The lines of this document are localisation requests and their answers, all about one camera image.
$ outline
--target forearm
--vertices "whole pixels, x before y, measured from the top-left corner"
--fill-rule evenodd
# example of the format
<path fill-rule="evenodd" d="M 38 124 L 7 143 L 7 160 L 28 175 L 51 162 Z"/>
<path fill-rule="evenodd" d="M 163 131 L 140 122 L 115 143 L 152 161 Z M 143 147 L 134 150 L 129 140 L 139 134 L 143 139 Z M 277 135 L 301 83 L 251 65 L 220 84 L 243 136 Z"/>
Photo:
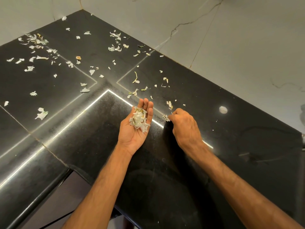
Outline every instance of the forearm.
<path fill-rule="evenodd" d="M 229 169 L 204 144 L 193 159 L 221 190 L 248 229 L 303 228 Z"/>
<path fill-rule="evenodd" d="M 116 146 L 90 192 L 63 229 L 106 229 L 131 155 Z"/>

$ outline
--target palm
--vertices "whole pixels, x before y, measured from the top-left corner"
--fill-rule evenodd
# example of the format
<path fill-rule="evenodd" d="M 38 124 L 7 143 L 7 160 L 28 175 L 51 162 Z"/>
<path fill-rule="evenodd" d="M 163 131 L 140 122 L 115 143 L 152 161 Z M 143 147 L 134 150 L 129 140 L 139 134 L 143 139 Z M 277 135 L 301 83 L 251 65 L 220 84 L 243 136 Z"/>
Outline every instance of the palm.
<path fill-rule="evenodd" d="M 148 99 L 140 99 L 139 108 L 144 108 L 147 113 L 147 123 L 151 124 L 153 118 L 153 103 L 149 102 Z M 120 133 L 118 138 L 118 143 L 123 145 L 128 149 L 128 151 L 133 155 L 144 143 L 147 132 L 143 133 L 140 129 L 135 129 L 134 126 L 129 124 L 129 119 L 134 113 L 134 108 L 130 114 L 121 122 Z"/>

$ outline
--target person's right hand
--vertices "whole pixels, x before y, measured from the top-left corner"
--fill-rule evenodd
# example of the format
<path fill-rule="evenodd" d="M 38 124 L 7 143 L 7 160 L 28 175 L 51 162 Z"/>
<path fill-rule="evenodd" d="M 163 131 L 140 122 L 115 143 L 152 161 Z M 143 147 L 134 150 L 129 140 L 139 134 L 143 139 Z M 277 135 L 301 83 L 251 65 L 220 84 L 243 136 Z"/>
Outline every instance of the person's right hand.
<path fill-rule="evenodd" d="M 177 108 L 168 118 L 173 122 L 173 134 L 180 148 L 191 158 L 206 148 L 195 119 L 186 111 Z"/>

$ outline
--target reflective surface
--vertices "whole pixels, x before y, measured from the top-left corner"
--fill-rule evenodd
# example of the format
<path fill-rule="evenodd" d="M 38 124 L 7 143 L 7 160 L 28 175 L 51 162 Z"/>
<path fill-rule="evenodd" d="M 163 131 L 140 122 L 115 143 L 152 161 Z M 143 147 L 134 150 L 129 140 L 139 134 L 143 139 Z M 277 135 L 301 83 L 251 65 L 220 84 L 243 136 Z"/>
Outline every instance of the reflective surface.
<path fill-rule="evenodd" d="M 162 114 L 172 111 L 166 104 L 170 100 L 174 109 L 183 108 L 193 115 L 204 141 L 225 164 L 301 222 L 301 133 L 171 59 L 149 51 L 149 47 L 138 47 L 142 43 L 123 32 L 120 46 L 127 44 L 129 48 L 110 52 L 109 46 L 117 46 L 115 38 L 109 36 L 114 30 L 86 11 L 38 29 L 34 33 L 43 35 L 49 41 L 48 48 L 57 49 L 61 57 L 53 65 L 51 59 L 35 60 L 34 72 L 23 71 L 28 61 L 6 62 L 11 57 L 32 57 L 28 45 L 15 40 L 2 46 L 0 65 L 6 80 L 0 84 L 5 90 L 1 105 L 10 101 L 4 107 L 6 111 L 49 150 L 48 154 L 58 159 L 60 166 L 67 165 L 93 184 L 116 144 L 121 120 L 139 98 L 152 96 L 155 121 L 144 145 L 132 158 L 116 208 L 139 228 L 243 228 L 215 185 L 178 148 L 172 124 L 162 120 Z M 36 55 L 50 56 L 45 49 L 36 49 Z M 137 50 L 142 53 L 134 57 Z M 81 64 L 69 68 L 66 61 L 76 64 L 75 56 L 81 56 Z M 99 69 L 90 76 L 89 70 L 95 67 Z M 139 84 L 132 83 L 135 72 Z M 84 87 L 80 82 L 87 83 L 90 92 L 81 94 Z M 128 92 L 146 86 L 146 91 L 127 99 Z M 33 91 L 38 95 L 30 96 Z M 221 106 L 227 108 L 227 114 L 220 113 Z M 37 108 L 49 112 L 43 121 L 34 120 Z M 7 136 L 11 141 L 3 140 L 6 147 L 16 143 L 12 138 L 17 142 L 22 139 L 22 130 L 3 125 L 1 133 L 12 134 Z M 35 158 L 29 159 L 28 163 L 32 162 Z M 14 172 L 7 163 L 1 169 L 7 176 Z"/>

